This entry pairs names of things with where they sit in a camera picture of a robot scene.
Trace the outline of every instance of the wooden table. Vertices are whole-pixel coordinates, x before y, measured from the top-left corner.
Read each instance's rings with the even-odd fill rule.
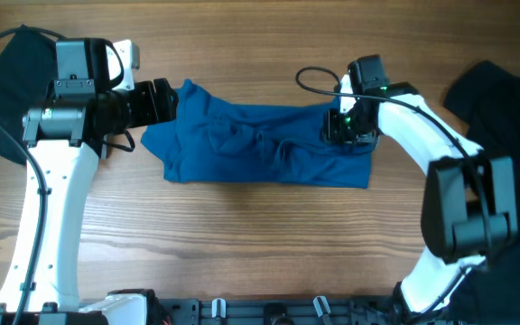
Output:
[[[191,78],[237,103],[329,100],[301,90],[294,73],[306,65],[343,73],[352,60],[380,53],[391,80],[410,81],[458,130],[466,127],[440,103],[463,70],[490,59],[520,75],[520,1],[107,1],[3,0],[0,31],[25,23],[73,37],[129,38],[142,53],[136,79],[166,77],[179,87]],[[141,145],[114,152],[88,195],[80,295],[144,287],[201,299],[388,294],[423,248],[424,177],[387,138],[373,164],[368,190],[173,184]],[[0,287],[24,185],[24,167],[0,158]]]

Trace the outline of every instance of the blue shirt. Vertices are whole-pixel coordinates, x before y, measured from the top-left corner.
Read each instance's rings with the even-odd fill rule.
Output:
[[[142,144],[163,161],[167,181],[275,181],[366,188],[371,146],[325,144],[325,112],[308,107],[237,105],[186,80],[174,121],[150,125]]]

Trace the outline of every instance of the blue cloth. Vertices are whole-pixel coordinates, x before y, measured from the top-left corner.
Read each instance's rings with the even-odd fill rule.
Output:
[[[276,181],[366,188],[371,147],[320,139],[332,102],[309,107],[236,105],[186,80],[176,120],[150,125],[142,144],[167,181]]]

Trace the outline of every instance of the robotic arm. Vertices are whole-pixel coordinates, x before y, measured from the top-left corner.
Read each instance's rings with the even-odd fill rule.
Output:
[[[405,315],[398,315],[400,320],[446,307],[466,273],[482,265],[487,255],[516,235],[511,160],[484,153],[480,145],[459,135],[407,83],[389,84],[378,56],[351,63],[340,82],[340,92],[379,95],[425,113],[395,102],[371,103],[365,98],[341,97],[339,112],[326,115],[323,129],[325,138],[334,143],[368,144],[380,134],[390,136],[427,175],[422,208],[422,235],[427,247],[413,271],[397,285],[394,298],[400,298],[404,307],[401,312]],[[460,147],[451,143],[450,135]],[[475,166],[485,191],[478,200],[467,202],[465,189],[475,186],[468,168]],[[481,205],[488,209],[483,211]]]
[[[48,208],[22,321],[162,324],[165,313],[153,291],[112,292],[104,301],[80,308],[77,254],[85,200],[105,147],[134,148],[131,137],[127,148],[110,144],[107,135],[174,119],[178,97],[165,79],[134,83],[139,52],[130,41],[112,46],[99,39],[63,40],[56,49],[55,94],[32,107],[23,121],[23,139],[47,181]],[[378,56],[351,63],[339,91],[333,94],[342,96],[340,109],[324,117],[324,141],[371,145],[380,135],[390,136],[427,175],[421,218],[427,247],[411,274],[395,287],[391,311],[392,322],[411,322],[415,315],[445,307],[465,272],[515,236],[512,164],[454,132],[410,85],[390,84]],[[477,184],[482,185],[478,199],[467,202],[465,189]],[[18,312],[27,285],[23,281],[36,235],[39,195],[28,166],[19,235],[0,291],[0,324]],[[325,299],[314,304],[319,316],[330,314]],[[223,300],[214,301],[212,317],[221,323],[226,308]],[[323,319],[331,324],[330,318]]]

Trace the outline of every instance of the black fabric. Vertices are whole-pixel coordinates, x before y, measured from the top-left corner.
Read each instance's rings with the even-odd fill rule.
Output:
[[[454,320],[520,323],[520,78],[485,61],[450,89],[444,106],[469,123],[467,138],[513,159],[519,234],[486,273],[472,272],[451,296]]]
[[[18,32],[0,55],[0,124],[22,141],[22,117],[30,105],[45,97],[57,76],[55,42],[37,32]],[[0,133],[0,155],[25,164],[25,158]]]

